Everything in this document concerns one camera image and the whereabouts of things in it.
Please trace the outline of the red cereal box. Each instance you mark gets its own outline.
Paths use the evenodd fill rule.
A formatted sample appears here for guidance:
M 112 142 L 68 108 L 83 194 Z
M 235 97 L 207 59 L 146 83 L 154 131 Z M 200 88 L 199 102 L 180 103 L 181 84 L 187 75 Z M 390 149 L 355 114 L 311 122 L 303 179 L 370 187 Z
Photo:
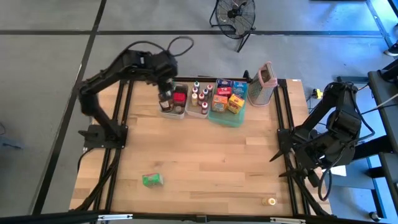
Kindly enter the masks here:
M 229 86 L 219 87 L 216 89 L 216 94 L 220 96 L 230 97 L 233 94 L 232 88 Z

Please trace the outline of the dark neighbouring table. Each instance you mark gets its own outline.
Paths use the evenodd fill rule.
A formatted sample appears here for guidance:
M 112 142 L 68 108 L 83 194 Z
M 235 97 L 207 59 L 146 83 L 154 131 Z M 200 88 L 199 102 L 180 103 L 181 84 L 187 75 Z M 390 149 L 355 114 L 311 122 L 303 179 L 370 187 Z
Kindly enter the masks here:
M 381 166 L 370 168 L 371 179 L 383 177 L 398 214 L 398 59 L 385 68 L 368 73 L 368 84 L 377 106 L 386 134 L 356 147 L 354 160 L 379 156 Z

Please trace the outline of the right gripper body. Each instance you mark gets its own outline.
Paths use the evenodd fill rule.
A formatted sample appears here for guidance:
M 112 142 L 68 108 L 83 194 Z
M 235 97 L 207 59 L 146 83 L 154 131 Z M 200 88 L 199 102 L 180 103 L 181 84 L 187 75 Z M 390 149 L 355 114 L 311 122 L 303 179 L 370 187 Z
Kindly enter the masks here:
M 334 162 L 332 145 L 335 139 L 331 136 L 319 136 L 309 140 L 295 137 L 295 156 L 303 174 L 314 173 L 315 169 L 330 168 Z

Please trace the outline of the light blue cereal box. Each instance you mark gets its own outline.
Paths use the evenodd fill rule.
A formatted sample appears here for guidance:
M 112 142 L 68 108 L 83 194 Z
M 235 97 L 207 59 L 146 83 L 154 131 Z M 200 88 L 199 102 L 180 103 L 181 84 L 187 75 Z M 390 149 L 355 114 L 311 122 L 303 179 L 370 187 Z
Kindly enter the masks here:
M 232 91 L 233 94 L 239 96 L 240 98 L 244 98 L 247 92 L 248 85 L 246 82 L 233 82 Z

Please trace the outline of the yellow Corn Pops box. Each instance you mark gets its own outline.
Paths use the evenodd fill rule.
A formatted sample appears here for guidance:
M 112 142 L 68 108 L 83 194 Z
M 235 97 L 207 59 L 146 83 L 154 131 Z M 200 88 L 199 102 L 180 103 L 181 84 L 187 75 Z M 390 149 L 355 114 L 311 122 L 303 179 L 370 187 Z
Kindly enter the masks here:
M 228 109 L 234 114 L 238 114 L 245 104 L 245 100 L 238 95 L 232 94 L 228 100 Z

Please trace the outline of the black floor fan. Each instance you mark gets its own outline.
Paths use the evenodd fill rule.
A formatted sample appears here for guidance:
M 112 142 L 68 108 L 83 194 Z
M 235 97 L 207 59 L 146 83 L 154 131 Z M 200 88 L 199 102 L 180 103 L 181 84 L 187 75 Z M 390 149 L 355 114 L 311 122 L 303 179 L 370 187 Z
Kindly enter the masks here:
M 249 36 L 256 30 L 256 3 L 254 0 L 216 0 L 209 24 L 218 27 L 230 39 L 240 40 L 240 52 Z

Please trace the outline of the pink-handled box grater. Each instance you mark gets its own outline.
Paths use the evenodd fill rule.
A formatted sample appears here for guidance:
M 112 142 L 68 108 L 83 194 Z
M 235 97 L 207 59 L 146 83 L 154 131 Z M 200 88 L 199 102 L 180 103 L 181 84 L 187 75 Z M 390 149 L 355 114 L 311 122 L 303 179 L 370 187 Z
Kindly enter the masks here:
M 255 107 L 267 106 L 276 86 L 277 77 L 272 68 L 272 62 L 266 62 L 261 68 L 259 68 L 249 84 L 249 102 Z

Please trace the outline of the person's shoe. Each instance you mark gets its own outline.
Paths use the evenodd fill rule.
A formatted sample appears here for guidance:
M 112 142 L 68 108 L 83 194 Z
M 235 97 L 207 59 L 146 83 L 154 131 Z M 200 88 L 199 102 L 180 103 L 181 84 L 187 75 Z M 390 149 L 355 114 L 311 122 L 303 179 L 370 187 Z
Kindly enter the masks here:
M 396 42 L 391 47 L 389 47 L 387 50 L 385 50 L 384 53 L 391 57 L 398 57 L 398 42 Z

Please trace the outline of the teal plastic bin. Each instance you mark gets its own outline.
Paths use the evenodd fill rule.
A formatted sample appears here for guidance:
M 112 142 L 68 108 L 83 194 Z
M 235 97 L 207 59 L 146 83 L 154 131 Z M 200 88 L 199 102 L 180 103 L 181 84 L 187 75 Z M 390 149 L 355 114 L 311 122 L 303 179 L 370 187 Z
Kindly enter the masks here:
M 215 86 L 213 96 L 216 95 L 217 88 L 218 87 Z M 219 123 L 219 124 L 222 124 L 225 126 L 231 126 L 231 127 L 235 127 L 235 128 L 240 127 L 240 125 L 242 125 L 242 123 L 244 121 L 244 115 L 245 115 L 245 109 L 246 109 L 246 103 L 247 103 L 247 100 L 246 100 L 247 95 L 248 95 L 248 89 L 247 89 L 246 95 L 243 98 L 245 100 L 245 104 L 238 114 L 234 114 L 234 113 L 230 112 L 230 110 L 228 109 L 228 105 L 227 105 L 226 111 L 224 113 L 218 113 L 218 112 L 212 111 L 211 107 L 210 107 L 208 119 L 215 123 Z

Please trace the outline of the green cereal box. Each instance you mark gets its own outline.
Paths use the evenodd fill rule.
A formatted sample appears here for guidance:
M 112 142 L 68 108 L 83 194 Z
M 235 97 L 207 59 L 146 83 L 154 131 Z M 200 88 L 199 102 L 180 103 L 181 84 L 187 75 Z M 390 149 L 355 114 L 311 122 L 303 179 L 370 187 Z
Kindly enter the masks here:
M 160 173 L 145 174 L 142 176 L 142 183 L 148 188 L 163 186 L 164 178 Z

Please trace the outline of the orange Mini-Wheats cereal box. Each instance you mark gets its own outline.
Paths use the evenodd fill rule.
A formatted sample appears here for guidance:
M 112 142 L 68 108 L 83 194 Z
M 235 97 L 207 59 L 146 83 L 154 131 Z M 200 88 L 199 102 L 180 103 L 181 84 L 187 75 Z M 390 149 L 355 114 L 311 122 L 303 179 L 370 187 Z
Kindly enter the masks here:
M 222 95 L 214 95 L 211 104 L 211 110 L 224 113 L 228 105 L 228 97 Z

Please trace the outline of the shallow clear plastic bin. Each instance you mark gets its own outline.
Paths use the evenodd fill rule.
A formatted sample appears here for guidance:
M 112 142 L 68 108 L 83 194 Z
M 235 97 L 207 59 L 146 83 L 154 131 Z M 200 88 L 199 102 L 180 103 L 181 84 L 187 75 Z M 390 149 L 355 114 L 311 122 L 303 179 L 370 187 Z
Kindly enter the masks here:
M 208 109 L 206 114 L 202 113 L 201 105 L 193 106 L 192 104 L 192 93 L 193 93 L 193 88 L 195 87 L 195 80 L 193 82 L 188 82 L 187 85 L 188 85 L 188 93 L 187 93 L 187 105 L 185 107 L 185 112 L 190 116 L 206 119 L 210 112 L 210 107 L 211 107 L 210 103 L 211 103 L 211 97 L 214 94 L 215 82 L 199 81 L 199 89 L 197 92 L 198 95 L 200 93 L 203 93 L 203 90 L 207 89 L 208 85 L 211 85 L 213 87 L 213 89 L 210 90 L 207 96 L 205 97 L 205 102 L 208 104 Z

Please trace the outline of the white paper sheet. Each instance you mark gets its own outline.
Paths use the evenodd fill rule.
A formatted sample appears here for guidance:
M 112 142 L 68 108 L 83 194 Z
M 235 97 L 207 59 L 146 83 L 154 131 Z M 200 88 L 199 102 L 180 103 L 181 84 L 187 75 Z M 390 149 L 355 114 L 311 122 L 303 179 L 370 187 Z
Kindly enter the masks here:
M 338 175 L 338 176 L 342 176 L 342 177 L 346 177 L 347 176 L 347 171 L 346 171 L 346 166 L 336 166 L 336 167 L 332 167 L 330 169 L 330 172 L 333 175 Z

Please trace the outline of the black floor bar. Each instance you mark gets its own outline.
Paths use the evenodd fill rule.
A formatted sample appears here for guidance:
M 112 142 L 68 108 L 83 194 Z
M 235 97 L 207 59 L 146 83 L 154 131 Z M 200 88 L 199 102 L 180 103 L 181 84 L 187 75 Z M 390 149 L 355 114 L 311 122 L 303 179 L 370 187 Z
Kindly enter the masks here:
M 338 76 L 336 78 L 338 82 L 352 82 L 352 83 L 367 83 L 368 77 L 351 77 L 351 76 Z

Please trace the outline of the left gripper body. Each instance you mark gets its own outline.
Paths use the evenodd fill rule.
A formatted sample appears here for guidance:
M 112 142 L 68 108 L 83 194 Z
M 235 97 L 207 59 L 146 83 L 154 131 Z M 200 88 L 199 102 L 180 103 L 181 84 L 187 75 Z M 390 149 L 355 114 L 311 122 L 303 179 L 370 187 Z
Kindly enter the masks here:
M 175 57 L 169 51 L 150 55 L 146 58 L 146 83 L 157 85 L 159 90 L 173 90 L 174 77 L 178 74 L 178 65 Z

